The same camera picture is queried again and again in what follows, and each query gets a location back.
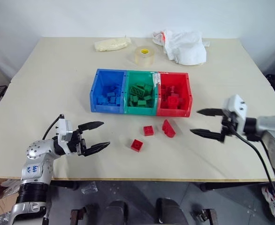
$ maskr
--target white table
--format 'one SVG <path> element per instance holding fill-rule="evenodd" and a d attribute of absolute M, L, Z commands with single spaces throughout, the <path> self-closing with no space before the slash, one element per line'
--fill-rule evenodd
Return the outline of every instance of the white table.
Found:
<path fill-rule="evenodd" d="M 63 156 L 54 163 L 54 177 L 62 180 L 186 180 L 266 181 L 255 152 L 234 137 L 225 144 L 190 132 L 205 128 L 219 132 L 221 117 L 197 114 L 202 108 L 221 107 L 225 98 L 239 94 L 248 105 L 249 117 L 275 115 L 275 92 L 237 39 L 210 39 L 207 62 L 182 66 L 169 61 L 161 46 L 149 38 L 114 52 L 96 52 L 101 38 L 44 37 L 11 81 L 0 103 L 0 178 L 19 178 L 26 148 L 41 139 L 60 114 L 73 127 L 99 120 L 105 124 L 86 131 L 88 145 L 110 141 L 89 157 Z M 149 68 L 133 63 L 137 46 L 151 45 L 155 62 Z M 176 136 L 166 137 L 165 117 L 91 113 L 89 92 L 97 68 L 188 72 L 193 94 L 191 117 L 168 118 Z M 153 125 L 155 136 L 144 137 L 142 127 Z M 55 135 L 52 129 L 48 138 Z M 133 139 L 144 142 L 140 153 L 130 149 Z M 260 144 L 269 171 L 272 168 Z"/>

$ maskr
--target white wall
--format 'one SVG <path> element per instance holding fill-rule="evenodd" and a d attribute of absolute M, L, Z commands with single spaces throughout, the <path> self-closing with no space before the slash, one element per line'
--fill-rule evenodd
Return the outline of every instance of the white wall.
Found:
<path fill-rule="evenodd" d="M 0 0 L 0 69 L 13 77 L 41 36 L 150 37 L 164 28 L 240 38 L 275 73 L 275 0 Z"/>

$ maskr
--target plastic bin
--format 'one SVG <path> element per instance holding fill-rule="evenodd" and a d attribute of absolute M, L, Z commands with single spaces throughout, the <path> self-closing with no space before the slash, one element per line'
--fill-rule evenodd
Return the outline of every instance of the plastic bin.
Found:
<path fill-rule="evenodd" d="M 157 116 L 189 117 L 192 93 L 187 73 L 160 72 Z"/>
<path fill-rule="evenodd" d="M 97 69 L 90 92 L 92 112 L 124 112 L 126 74 L 126 70 Z"/>
<path fill-rule="evenodd" d="M 124 93 L 124 113 L 156 115 L 158 84 L 154 84 L 157 72 L 127 71 Z"/>

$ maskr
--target tape roll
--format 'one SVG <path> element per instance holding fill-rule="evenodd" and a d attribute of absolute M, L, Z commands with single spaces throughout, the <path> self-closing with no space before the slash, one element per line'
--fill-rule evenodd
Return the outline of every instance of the tape roll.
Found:
<path fill-rule="evenodd" d="M 137 47 L 134 51 L 134 62 L 140 67 L 149 67 L 154 62 L 154 49 L 149 46 Z"/>

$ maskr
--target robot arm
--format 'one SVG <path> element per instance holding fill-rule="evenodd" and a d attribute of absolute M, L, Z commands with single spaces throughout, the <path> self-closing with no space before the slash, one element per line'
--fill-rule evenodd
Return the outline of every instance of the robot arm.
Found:
<path fill-rule="evenodd" d="M 225 140 L 225 136 L 232 135 L 236 135 L 240 139 L 242 138 L 241 135 L 245 135 L 248 141 L 260 141 L 266 150 L 275 173 L 275 116 L 262 116 L 257 119 L 247 118 L 246 110 L 245 102 L 240 96 L 234 95 L 225 101 L 223 109 L 202 109 L 198 111 L 198 113 L 206 116 L 222 116 L 222 130 L 220 133 L 205 129 L 192 129 L 191 132 L 222 143 Z"/>
<path fill-rule="evenodd" d="M 54 138 L 44 140 L 51 127 L 58 122 Z M 26 150 L 27 160 L 22 168 L 21 185 L 16 204 L 10 214 L 9 225 L 17 220 L 42 218 L 46 214 L 46 194 L 53 175 L 53 162 L 62 155 L 88 156 L 107 147 L 110 142 L 99 143 L 86 148 L 81 134 L 85 130 L 95 129 L 103 122 L 89 122 L 73 131 L 69 120 L 61 114 L 46 131 L 42 140 L 32 143 Z"/>

